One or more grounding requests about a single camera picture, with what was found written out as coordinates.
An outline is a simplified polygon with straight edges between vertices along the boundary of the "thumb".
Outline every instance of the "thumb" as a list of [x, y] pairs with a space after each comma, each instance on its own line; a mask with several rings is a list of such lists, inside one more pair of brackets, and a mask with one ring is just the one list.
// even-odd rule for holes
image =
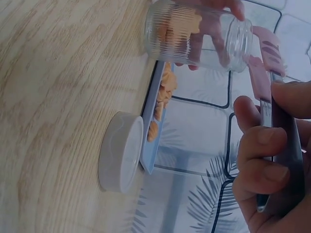
[[311, 118], [311, 82], [273, 83], [271, 92], [277, 104], [299, 119]]

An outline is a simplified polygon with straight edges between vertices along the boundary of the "finger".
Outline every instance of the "finger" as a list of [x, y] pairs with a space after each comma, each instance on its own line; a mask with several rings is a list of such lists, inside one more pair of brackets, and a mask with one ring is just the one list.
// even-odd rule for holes
[[230, 8], [232, 14], [240, 21], [245, 20], [244, 4], [241, 0], [202, 0], [203, 5], [216, 9]]
[[253, 101], [247, 96], [240, 96], [234, 101], [234, 113], [239, 128], [244, 133], [248, 129], [260, 125], [260, 113]]
[[188, 58], [191, 62], [199, 63], [203, 44], [203, 34], [190, 35], [190, 53]]
[[299, 119], [311, 118], [311, 82], [273, 83], [271, 91], [287, 113]]
[[226, 0], [225, 1], [226, 7], [229, 7], [232, 14], [240, 20], [244, 21], [245, 20], [245, 15], [244, 15], [244, 4], [242, 3], [241, 0]]
[[256, 194], [272, 194], [283, 189], [289, 177], [288, 168], [262, 159], [250, 160], [240, 170], [232, 191], [250, 232], [258, 232], [268, 222], [271, 224], [270, 215], [257, 212]]
[[225, 41], [221, 38], [221, 35], [218, 35], [217, 37], [212, 37], [212, 42], [218, 54], [219, 63], [222, 67], [227, 67], [230, 63], [230, 57], [225, 48]]
[[282, 128], [255, 126], [249, 129], [239, 144], [239, 170], [251, 159], [275, 156], [285, 148], [286, 142], [287, 135]]
[[189, 65], [189, 69], [192, 71], [198, 70], [199, 67], [193, 66], [193, 65]]

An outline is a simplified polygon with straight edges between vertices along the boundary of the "fingernail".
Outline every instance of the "fingernail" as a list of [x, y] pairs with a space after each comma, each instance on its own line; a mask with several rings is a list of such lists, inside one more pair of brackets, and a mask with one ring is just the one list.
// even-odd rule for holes
[[267, 145], [277, 130], [278, 129], [276, 128], [270, 128], [270, 129], [264, 129], [264, 130], [259, 131], [258, 142], [260, 144]]
[[281, 182], [286, 177], [289, 172], [288, 168], [285, 166], [271, 165], [265, 167], [263, 170], [263, 175], [266, 179], [273, 182]]

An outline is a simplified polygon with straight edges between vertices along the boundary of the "hand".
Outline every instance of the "hand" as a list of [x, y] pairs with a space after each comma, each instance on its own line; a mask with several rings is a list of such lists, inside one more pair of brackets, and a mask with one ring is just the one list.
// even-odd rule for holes
[[[191, 4], [203, 5], [217, 10], [222, 10], [226, 7], [230, 8], [232, 14], [238, 20], [245, 20], [244, 5], [241, 0], [175, 0], [177, 2], [188, 2]], [[226, 66], [228, 62], [228, 55], [225, 51], [225, 42], [221, 37], [221, 25], [218, 18], [203, 17], [199, 34], [192, 34], [190, 37], [190, 59], [192, 61], [200, 61], [201, 49], [203, 43], [203, 36], [210, 35], [216, 51], [219, 56], [220, 63]], [[196, 66], [189, 66], [190, 70], [197, 70]]]
[[[311, 83], [274, 83], [272, 95], [279, 106], [299, 119], [311, 118]], [[239, 97], [234, 110], [244, 135], [238, 152], [239, 174], [233, 193], [251, 233], [306, 233], [311, 228], [311, 122], [296, 120], [300, 135], [306, 177], [305, 198], [284, 218], [257, 212], [256, 194], [272, 194], [287, 183], [286, 167], [263, 160], [281, 152], [287, 141], [281, 128], [259, 126], [259, 108], [248, 97]]]

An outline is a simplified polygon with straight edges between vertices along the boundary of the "tiled floor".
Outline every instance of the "tiled floor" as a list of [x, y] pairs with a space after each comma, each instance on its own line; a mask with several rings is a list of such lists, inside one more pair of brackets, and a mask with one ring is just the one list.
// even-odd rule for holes
[[[244, 1], [246, 17], [280, 37], [289, 66], [286, 81], [308, 81], [311, 25], [281, 16], [279, 10], [288, 11], [286, 0], [255, 2]], [[253, 54], [258, 55], [256, 43]], [[145, 177], [131, 231], [247, 233], [231, 187], [242, 136], [232, 106], [240, 95], [254, 100], [248, 69], [229, 74], [176, 67], [174, 72], [178, 89], [166, 112], [155, 170]]]

